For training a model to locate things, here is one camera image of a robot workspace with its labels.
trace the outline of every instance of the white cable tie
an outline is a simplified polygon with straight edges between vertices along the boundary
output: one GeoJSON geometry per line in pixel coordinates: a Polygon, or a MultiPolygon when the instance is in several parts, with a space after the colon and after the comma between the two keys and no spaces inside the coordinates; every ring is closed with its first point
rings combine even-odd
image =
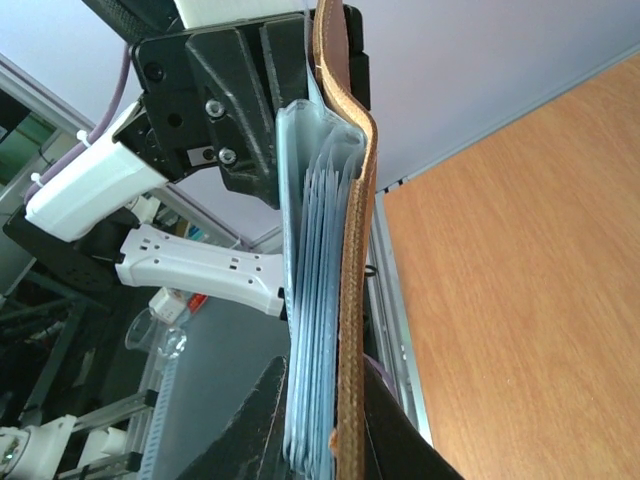
{"type": "Polygon", "coordinates": [[[40,174],[38,172],[33,172],[31,174],[31,180],[38,185],[40,188],[44,187],[44,185],[42,184],[42,182],[40,182],[40,174]]]}
{"type": "Polygon", "coordinates": [[[89,148],[91,144],[89,143],[89,134],[86,130],[78,130],[76,133],[76,138],[81,141],[85,147],[89,148]]]}

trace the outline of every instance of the wooden surface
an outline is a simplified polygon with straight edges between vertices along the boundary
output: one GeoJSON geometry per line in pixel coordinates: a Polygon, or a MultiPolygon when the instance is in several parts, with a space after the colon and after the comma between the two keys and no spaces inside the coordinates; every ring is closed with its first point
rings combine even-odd
{"type": "Polygon", "coordinates": [[[445,458],[640,478],[640,55],[385,198],[445,458]]]}

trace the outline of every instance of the wallet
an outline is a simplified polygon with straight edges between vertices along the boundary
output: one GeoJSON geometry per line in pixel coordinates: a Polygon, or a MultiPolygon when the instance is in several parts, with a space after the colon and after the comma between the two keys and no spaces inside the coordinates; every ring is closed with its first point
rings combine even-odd
{"type": "Polygon", "coordinates": [[[319,0],[313,27],[315,76],[325,103],[365,133],[360,175],[353,181],[340,272],[337,427],[332,442],[336,477],[364,478],[363,295],[365,262],[376,186],[378,130],[373,117],[351,94],[349,43],[341,0],[319,0]]]}

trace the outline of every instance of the black bracket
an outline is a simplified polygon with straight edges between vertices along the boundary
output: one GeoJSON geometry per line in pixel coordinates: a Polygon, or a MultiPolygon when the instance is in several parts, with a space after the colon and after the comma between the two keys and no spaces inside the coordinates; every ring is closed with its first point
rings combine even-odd
{"type": "MultiPolygon", "coordinates": [[[[352,91],[369,108],[362,16],[345,15],[352,91]]],[[[275,115],[307,97],[304,15],[148,38],[132,58],[144,93],[116,140],[172,182],[219,166],[227,189],[278,208],[275,115]]]]}

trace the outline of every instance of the white wall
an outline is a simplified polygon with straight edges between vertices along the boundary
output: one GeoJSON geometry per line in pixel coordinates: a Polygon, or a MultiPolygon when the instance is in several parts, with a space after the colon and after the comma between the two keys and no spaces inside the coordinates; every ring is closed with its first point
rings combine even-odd
{"type": "MultiPolygon", "coordinates": [[[[351,2],[364,14],[371,56],[381,188],[640,44],[638,0],[351,2]]],[[[1,53],[95,122],[116,80],[121,40],[80,0],[3,2],[0,22],[1,53]]],[[[210,203],[206,190],[190,193],[210,203]]],[[[255,220],[234,213],[243,225],[255,220]]]]}

